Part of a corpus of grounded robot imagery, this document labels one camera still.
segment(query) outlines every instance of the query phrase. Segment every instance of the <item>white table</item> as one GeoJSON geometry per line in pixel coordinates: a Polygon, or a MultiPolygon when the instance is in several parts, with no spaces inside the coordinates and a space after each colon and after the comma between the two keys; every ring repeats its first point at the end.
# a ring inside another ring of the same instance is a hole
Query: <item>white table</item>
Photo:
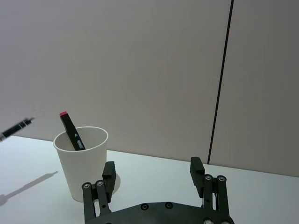
{"type": "MultiPolygon", "coordinates": [[[[108,151],[107,160],[115,161],[121,180],[109,204],[112,211],[144,202],[201,205],[189,162],[114,151],[108,151]]],[[[230,215],[236,224],[299,222],[299,178],[212,165],[205,169],[213,176],[227,177],[230,215]]],[[[84,223],[83,204],[72,199],[52,142],[11,137],[0,143],[0,180],[1,224],[84,223]],[[18,194],[5,202],[5,196],[14,191],[18,194]]]]}

